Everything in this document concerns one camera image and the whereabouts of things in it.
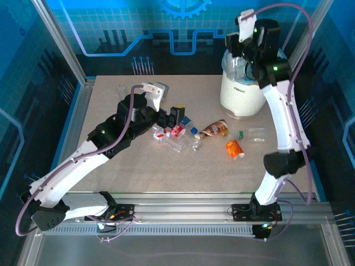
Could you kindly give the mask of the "clear bottle red label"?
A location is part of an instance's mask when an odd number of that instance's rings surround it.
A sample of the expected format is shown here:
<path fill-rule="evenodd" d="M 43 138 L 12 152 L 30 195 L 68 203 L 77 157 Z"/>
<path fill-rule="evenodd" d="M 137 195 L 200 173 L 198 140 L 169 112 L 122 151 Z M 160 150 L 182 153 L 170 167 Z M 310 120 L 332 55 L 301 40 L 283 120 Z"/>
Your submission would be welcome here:
<path fill-rule="evenodd" d="M 119 84 L 116 87 L 116 93 L 120 100 L 123 100 L 127 95 L 130 94 L 130 90 L 123 84 Z"/>

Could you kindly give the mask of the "orange label bottle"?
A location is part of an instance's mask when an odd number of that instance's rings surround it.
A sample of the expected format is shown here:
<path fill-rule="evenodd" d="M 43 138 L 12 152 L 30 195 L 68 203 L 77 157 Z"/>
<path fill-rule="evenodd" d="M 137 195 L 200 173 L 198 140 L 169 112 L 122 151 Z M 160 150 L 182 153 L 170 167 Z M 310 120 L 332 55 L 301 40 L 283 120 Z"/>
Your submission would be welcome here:
<path fill-rule="evenodd" d="M 226 143 L 226 149 L 233 160 L 243 158 L 245 155 L 237 140 L 228 141 Z"/>

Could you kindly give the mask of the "blue translucent bin liner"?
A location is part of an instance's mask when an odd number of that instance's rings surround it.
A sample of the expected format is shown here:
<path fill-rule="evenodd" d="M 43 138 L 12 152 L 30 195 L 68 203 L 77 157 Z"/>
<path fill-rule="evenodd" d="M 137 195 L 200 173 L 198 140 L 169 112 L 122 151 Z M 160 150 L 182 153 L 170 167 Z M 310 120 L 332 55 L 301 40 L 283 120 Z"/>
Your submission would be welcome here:
<path fill-rule="evenodd" d="M 221 66 L 227 78 L 243 85 L 257 85 L 257 81 L 249 80 L 245 75 L 246 60 L 242 57 L 233 57 L 226 49 Z"/>

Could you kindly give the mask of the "aluminium side rail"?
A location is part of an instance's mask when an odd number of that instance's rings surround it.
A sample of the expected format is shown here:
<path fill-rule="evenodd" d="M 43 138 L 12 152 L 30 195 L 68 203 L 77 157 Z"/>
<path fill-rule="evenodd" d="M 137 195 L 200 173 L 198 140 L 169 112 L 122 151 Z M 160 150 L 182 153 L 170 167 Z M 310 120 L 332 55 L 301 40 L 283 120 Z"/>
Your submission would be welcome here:
<path fill-rule="evenodd" d="M 80 83 L 78 84 L 64 123 L 50 170 L 55 169 L 76 150 L 95 80 L 95 76 L 90 76 L 85 85 L 81 85 Z"/>

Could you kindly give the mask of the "grey metal shelf panel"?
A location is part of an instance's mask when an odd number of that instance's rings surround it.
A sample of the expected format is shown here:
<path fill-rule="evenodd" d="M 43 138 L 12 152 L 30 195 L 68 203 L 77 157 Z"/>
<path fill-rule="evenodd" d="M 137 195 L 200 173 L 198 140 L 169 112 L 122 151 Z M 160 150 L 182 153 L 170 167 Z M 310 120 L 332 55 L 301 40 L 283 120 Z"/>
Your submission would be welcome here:
<path fill-rule="evenodd" d="M 262 243 L 241 237 L 35 236 L 16 266 L 348 266 L 318 229 L 290 228 Z"/>

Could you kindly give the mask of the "cola label bottle red cap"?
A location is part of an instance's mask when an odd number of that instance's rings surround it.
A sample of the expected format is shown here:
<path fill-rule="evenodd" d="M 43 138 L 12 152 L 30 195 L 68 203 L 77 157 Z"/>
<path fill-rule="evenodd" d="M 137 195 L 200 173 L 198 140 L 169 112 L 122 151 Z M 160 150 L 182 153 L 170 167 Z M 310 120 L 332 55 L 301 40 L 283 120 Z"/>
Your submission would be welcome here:
<path fill-rule="evenodd" d="M 181 125 L 176 125 L 170 132 L 167 132 L 167 145 L 178 153 L 186 147 L 186 142 L 183 139 L 184 133 L 185 129 Z"/>

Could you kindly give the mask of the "brown coffee drink bottle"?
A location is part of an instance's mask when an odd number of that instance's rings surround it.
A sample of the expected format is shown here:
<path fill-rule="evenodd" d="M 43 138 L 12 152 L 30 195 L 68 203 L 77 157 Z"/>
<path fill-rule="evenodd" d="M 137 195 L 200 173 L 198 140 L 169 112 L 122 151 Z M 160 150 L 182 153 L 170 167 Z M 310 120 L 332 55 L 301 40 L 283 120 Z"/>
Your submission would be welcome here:
<path fill-rule="evenodd" d="M 202 131 L 198 132 L 199 139 L 203 139 L 205 137 L 212 137 L 221 135 L 221 132 L 225 129 L 228 129 L 228 124 L 224 119 L 213 122 L 209 126 L 207 126 Z"/>

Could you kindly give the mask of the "clear bottle green label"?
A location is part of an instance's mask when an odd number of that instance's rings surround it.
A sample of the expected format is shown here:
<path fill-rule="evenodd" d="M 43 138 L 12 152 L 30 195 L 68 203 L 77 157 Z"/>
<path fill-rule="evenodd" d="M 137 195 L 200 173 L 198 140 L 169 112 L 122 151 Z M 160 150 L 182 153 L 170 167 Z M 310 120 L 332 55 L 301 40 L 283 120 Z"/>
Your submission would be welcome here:
<path fill-rule="evenodd" d="M 236 130 L 232 136 L 236 140 L 245 140 L 249 142 L 265 142 L 267 139 L 267 130 L 262 127 L 249 127 Z"/>

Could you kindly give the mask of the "aluminium frame post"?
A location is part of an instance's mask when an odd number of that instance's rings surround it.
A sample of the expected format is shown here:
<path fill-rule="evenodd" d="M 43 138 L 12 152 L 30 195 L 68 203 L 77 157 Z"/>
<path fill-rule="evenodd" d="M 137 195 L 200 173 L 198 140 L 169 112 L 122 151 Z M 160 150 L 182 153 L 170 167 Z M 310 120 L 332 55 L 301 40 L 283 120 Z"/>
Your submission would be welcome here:
<path fill-rule="evenodd" d="M 317 30 L 319 29 L 322 21 L 324 20 L 328 10 L 330 9 L 334 0 L 317 0 L 317 6 L 311 15 L 311 21 L 313 26 L 312 38 L 316 35 Z M 295 70 L 299 65 L 300 60 L 302 59 L 308 44 L 308 36 L 310 32 L 308 26 L 305 27 L 302 32 L 291 56 L 289 57 L 289 62 L 292 70 Z"/>
<path fill-rule="evenodd" d="M 43 23 L 47 27 L 49 33 L 51 34 L 53 40 L 55 41 L 57 47 L 62 53 L 65 61 L 69 65 L 76 79 L 83 86 L 93 87 L 95 84 L 95 78 L 88 78 L 85 75 L 84 70 L 79 63 L 79 60 L 74 54 L 73 49 L 71 48 L 62 29 L 60 28 L 49 5 L 47 5 L 45 0 L 31 0 L 31 2 L 37 10 L 39 16 L 41 17 Z"/>

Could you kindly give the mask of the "crushed bottle red white label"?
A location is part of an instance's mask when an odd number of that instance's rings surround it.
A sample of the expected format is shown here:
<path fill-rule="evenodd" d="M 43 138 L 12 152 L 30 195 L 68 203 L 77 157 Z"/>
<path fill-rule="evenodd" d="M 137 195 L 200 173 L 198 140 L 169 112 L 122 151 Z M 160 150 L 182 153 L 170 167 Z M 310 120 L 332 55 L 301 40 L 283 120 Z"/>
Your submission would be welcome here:
<path fill-rule="evenodd" d="M 157 128 L 153 132 L 153 138 L 161 144 L 167 143 L 169 136 L 170 133 L 164 128 Z"/>

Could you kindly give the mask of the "aluminium mounting rail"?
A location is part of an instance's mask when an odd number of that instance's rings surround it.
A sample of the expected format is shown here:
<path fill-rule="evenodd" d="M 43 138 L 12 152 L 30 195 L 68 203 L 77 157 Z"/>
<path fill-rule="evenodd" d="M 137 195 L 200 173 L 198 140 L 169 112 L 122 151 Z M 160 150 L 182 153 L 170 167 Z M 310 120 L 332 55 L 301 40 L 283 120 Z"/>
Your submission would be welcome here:
<path fill-rule="evenodd" d="M 232 192 L 154 192 L 112 193 L 117 203 L 133 204 L 136 220 L 146 224 L 231 224 L 227 209 L 234 203 L 248 204 L 250 193 Z M 296 192 L 281 193 L 278 197 L 283 220 L 291 224 L 334 224 L 328 202 L 304 204 Z"/>

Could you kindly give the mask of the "black controller box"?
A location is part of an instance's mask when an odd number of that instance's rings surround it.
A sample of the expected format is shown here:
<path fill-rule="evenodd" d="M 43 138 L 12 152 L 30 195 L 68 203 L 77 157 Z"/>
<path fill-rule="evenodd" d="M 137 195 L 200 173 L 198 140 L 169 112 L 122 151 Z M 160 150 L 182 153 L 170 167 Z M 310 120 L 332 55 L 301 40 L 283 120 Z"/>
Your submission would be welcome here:
<path fill-rule="evenodd" d="M 273 223 L 254 224 L 252 226 L 252 233 L 256 239 L 264 240 L 271 235 L 273 226 Z"/>

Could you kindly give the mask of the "white plastic waste bin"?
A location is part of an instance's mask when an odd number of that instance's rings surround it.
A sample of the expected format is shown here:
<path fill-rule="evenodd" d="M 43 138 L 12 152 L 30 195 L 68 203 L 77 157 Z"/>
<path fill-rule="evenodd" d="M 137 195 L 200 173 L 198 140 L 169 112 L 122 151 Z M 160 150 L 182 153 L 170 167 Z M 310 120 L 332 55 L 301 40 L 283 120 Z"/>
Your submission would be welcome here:
<path fill-rule="evenodd" d="M 266 98 L 256 82 L 247 84 L 232 81 L 223 71 L 220 105 L 231 118 L 247 120 L 255 116 L 264 106 Z"/>

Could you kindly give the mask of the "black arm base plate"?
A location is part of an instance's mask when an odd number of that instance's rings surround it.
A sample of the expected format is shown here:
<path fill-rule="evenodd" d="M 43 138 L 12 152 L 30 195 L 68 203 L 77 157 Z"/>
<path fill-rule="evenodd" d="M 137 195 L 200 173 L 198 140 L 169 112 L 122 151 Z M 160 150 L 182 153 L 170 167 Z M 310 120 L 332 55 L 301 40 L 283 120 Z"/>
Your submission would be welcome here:
<path fill-rule="evenodd" d="M 280 205 L 277 203 L 261 207 L 253 203 L 232 204 L 231 207 L 234 222 L 275 222 L 283 220 Z"/>
<path fill-rule="evenodd" d="M 116 223 L 121 221 L 130 221 L 134 216 L 135 206 L 133 204 L 111 204 L 103 214 L 98 216 L 85 216 L 85 221 L 96 221 L 104 223 Z"/>

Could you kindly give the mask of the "clear bottle blue cap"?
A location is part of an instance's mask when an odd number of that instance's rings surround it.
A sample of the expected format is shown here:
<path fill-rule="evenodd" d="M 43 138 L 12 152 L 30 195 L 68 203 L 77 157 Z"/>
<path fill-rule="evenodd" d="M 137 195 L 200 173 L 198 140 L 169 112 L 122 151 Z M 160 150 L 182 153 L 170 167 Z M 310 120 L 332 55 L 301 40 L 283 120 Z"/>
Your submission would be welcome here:
<path fill-rule="evenodd" d="M 198 129 L 192 127 L 190 132 L 192 134 L 192 149 L 194 151 L 198 151 L 201 146 L 201 140 L 199 139 Z"/>

